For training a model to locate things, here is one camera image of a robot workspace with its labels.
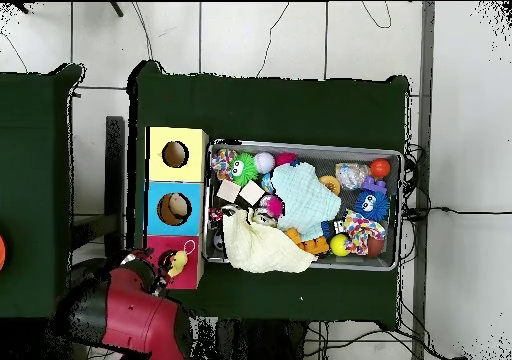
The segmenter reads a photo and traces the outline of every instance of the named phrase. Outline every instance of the stacked boxes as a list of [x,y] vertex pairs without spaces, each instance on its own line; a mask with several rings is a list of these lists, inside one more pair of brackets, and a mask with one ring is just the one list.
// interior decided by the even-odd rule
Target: stacked boxes
[[201,232],[205,154],[208,136],[201,129],[149,127],[147,247],[153,257],[185,250],[188,262],[168,285],[195,289],[203,273]]

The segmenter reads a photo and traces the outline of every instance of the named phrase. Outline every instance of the yellow ball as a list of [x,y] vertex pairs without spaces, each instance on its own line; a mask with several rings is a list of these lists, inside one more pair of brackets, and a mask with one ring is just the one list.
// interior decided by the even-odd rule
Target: yellow ball
[[345,241],[347,241],[348,238],[346,235],[338,234],[332,237],[331,240],[331,250],[336,256],[346,256],[350,254],[350,251],[345,249]]

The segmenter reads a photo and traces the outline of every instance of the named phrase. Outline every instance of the green plush toy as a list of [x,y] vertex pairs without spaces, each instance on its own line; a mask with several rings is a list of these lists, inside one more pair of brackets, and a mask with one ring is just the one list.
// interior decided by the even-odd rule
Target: green plush toy
[[258,178],[258,169],[254,164],[254,158],[247,153],[238,153],[230,164],[233,182],[241,187],[247,185],[252,179]]

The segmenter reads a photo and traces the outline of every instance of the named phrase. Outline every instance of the gray plastic tray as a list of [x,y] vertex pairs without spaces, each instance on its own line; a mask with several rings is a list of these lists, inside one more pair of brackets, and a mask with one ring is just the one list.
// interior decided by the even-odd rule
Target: gray plastic tray
[[[399,260],[399,245],[401,233],[401,205],[402,205],[402,181],[404,180],[404,157],[398,151],[369,150],[348,147],[326,147],[300,144],[275,144],[268,142],[236,141],[236,144],[225,143],[225,140],[213,141],[207,152],[207,171],[205,177],[205,210],[203,227],[203,255],[210,262],[229,263],[222,251],[213,246],[214,231],[208,225],[208,210],[210,207],[220,208],[225,205],[224,200],[215,196],[220,182],[217,175],[210,167],[210,157],[221,148],[231,148],[238,152],[256,154],[267,151],[273,155],[282,152],[292,152],[298,155],[301,161],[310,163],[316,169],[318,177],[334,175],[336,163],[361,163],[370,164],[377,158],[385,158],[391,165],[391,171],[384,178],[387,185],[388,196],[391,198],[391,207],[387,220],[380,223],[386,229],[386,243],[383,251],[377,258],[368,259],[365,256],[349,254],[345,257],[337,257],[332,253],[313,262],[312,268],[329,269],[357,269],[367,271],[389,271],[396,267]],[[360,190],[341,190],[341,207],[337,218],[342,218],[347,207],[351,208]]]

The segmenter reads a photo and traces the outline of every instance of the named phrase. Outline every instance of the yellow box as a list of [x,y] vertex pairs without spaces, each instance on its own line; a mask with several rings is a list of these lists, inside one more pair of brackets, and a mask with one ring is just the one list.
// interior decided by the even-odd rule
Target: yellow box
[[150,181],[204,182],[208,135],[201,129],[150,127],[148,130]]

